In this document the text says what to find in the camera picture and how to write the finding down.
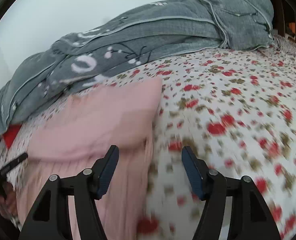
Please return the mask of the person's left hand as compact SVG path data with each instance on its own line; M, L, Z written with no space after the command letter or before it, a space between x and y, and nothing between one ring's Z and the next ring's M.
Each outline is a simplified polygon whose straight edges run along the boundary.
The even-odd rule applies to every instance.
M17 216L17 202L16 202L16 192L14 191L13 185L9 182L3 183L4 191L7 197L4 199L0 195L0 214L4 218L10 218L9 215Z

